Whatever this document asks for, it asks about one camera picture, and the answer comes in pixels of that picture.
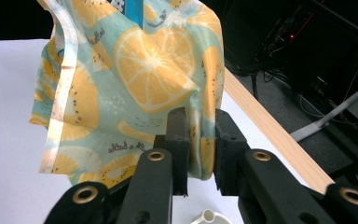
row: white object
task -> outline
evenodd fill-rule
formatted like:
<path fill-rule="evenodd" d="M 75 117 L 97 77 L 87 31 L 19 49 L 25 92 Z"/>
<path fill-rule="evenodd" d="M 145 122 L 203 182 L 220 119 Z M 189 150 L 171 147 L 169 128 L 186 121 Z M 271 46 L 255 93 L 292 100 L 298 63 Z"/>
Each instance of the white object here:
<path fill-rule="evenodd" d="M 220 213 L 205 209 L 196 216 L 191 224 L 232 224 L 232 222 Z"/>

